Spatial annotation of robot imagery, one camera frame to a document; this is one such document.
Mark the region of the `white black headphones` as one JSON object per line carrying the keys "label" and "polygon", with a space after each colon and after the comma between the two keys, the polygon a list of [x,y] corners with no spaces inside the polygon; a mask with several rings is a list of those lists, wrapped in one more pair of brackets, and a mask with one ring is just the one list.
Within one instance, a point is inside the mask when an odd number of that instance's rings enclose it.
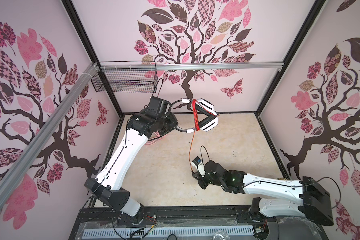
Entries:
{"label": "white black headphones", "polygon": [[194,127],[190,129],[183,129],[181,127],[175,127],[175,129],[182,133],[194,133],[199,131],[208,132],[216,127],[219,123],[220,114],[215,111],[215,107],[209,101],[205,99],[180,99],[170,104],[170,108],[173,105],[181,103],[181,104],[191,104],[192,112],[194,116]]}

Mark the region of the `pink headphones with cable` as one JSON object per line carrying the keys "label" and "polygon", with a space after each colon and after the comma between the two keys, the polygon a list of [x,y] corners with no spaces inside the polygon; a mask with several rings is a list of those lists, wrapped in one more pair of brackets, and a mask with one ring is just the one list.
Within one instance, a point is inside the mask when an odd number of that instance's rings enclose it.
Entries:
{"label": "pink headphones with cable", "polygon": [[154,144],[158,143],[159,141],[161,141],[161,139],[163,139],[165,137],[165,135],[160,135],[159,132],[155,132],[154,134],[155,134],[155,136],[151,139],[148,139],[147,142],[145,143],[145,145],[147,145],[147,146],[154,145]]}

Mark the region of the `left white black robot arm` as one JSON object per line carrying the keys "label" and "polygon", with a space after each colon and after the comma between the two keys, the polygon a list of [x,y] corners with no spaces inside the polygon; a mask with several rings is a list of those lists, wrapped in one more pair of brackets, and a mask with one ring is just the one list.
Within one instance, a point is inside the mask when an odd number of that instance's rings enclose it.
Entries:
{"label": "left white black robot arm", "polygon": [[115,211],[141,219],[143,205],[131,198],[130,192],[122,188],[122,183],[136,155],[152,139],[152,134],[158,132],[164,136],[178,125],[171,108],[169,101],[151,97],[147,107],[129,118],[120,145],[106,166],[84,184],[96,199]]}

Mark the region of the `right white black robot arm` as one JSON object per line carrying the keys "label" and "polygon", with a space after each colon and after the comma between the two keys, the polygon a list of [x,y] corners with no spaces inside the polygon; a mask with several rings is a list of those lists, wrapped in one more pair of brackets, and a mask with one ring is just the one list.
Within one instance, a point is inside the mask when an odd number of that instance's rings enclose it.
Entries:
{"label": "right white black robot arm", "polygon": [[273,217],[304,217],[322,226],[333,226],[330,193],[310,177],[302,180],[278,180],[255,176],[243,171],[228,171],[210,160],[203,163],[196,157],[191,161],[192,173],[204,190],[209,185],[220,186],[232,194],[256,195],[249,209],[255,221]]}

